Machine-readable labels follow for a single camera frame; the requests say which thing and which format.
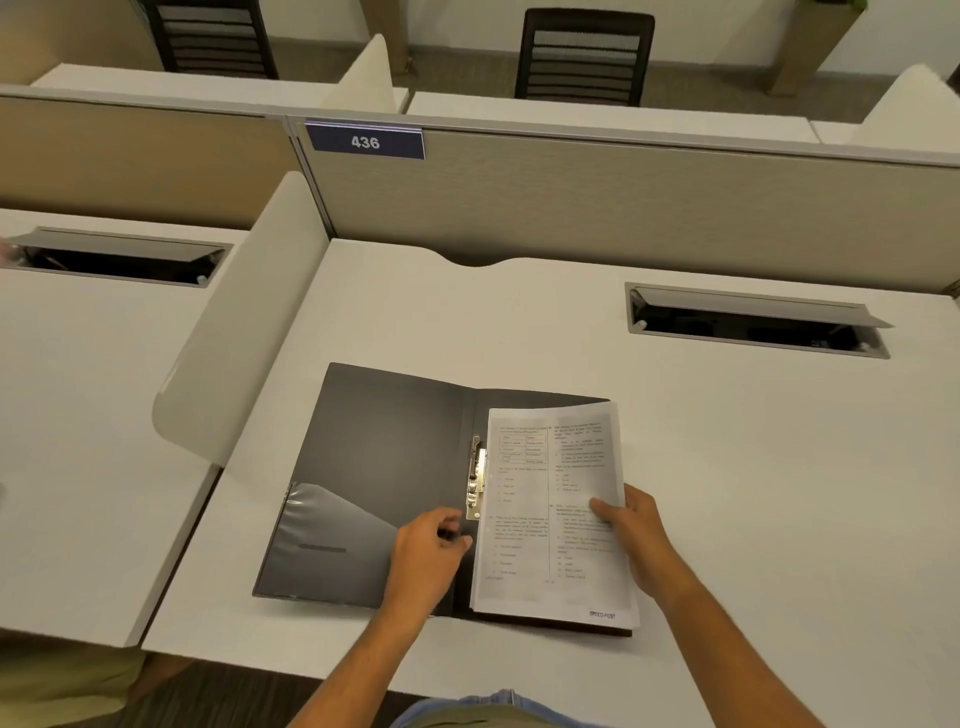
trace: exam paper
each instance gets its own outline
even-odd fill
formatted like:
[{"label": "exam paper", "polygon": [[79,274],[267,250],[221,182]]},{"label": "exam paper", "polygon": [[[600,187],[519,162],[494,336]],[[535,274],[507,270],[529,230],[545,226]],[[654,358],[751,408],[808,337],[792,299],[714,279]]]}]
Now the exam paper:
[{"label": "exam paper", "polygon": [[637,627],[626,555],[592,497],[623,504],[615,404],[492,409],[471,608]]}]

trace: hand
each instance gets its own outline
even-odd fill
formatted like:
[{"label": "hand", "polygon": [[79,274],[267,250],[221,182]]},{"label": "hand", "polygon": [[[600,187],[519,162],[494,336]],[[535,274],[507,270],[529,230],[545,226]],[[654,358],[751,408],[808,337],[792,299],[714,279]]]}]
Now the hand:
[{"label": "hand", "polygon": [[613,535],[630,558],[636,585],[662,608],[678,590],[697,584],[697,578],[667,538],[653,496],[626,483],[623,493],[625,508],[591,498],[590,510],[613,524]]},{"label": "hand", "polygon": [[456,508],[435,508],[396,533],[381,611],[390,612],[418,630],[423,627],[473,544],[470,536],[454,541],[437,536],[438,529],[456,533],[460,515]]}]

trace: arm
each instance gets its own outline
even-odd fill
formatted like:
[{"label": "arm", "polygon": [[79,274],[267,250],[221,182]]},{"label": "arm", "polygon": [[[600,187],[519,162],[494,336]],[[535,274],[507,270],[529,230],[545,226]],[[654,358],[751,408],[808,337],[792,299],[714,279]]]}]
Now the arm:
[{"label": "arm", "polygon": [[624,485],[627,506],[594,498],[590,508],[613,524],[637,585],[663,610],[717,728],[823,728],[780,681],[674,550],[657,504]]},{"label": "arm", "polygon": [[370,728],[391,679],[430,613],[446,594],[473,540],[448,542],[460,511],[437,508],[396,534],[383,604],[367,629],[297,713],[290,728]]}]

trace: cubicle partition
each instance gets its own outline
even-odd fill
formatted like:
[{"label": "cubicle partition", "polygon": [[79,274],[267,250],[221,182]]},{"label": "cubicle partition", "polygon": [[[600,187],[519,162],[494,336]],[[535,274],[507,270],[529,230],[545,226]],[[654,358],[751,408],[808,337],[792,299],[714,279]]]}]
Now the cubicle partition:
[{"label": "cubicle partition", "polygon": [[0,1],[0,83],[30,84],[58,63],[163,67],[131,0]]},{"label": "cubicle partition", "polygon": [[248,230],[300,163],[282,115],[0,86],[0,207]]},{"label": "cubicle partition", "polygon": [[330,112],[422,132],[424,158],[320,151],[339,237],[464,262],[514,256],[942,292],[960,279],[960,156]]}]

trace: chair backrest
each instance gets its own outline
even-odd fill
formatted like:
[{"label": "chair backrest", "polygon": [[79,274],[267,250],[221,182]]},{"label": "chair backrest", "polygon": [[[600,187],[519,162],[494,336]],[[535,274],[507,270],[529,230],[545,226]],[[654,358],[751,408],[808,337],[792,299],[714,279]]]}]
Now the chair backrest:
[{"label": "chair backrest", "polygon": [[257,0],[140,0],[173,73],[278,79]]},{"label": "chair backrest", "polygon": [[654,28],[642,12],[528,10],[514,96],[638,107]]}]

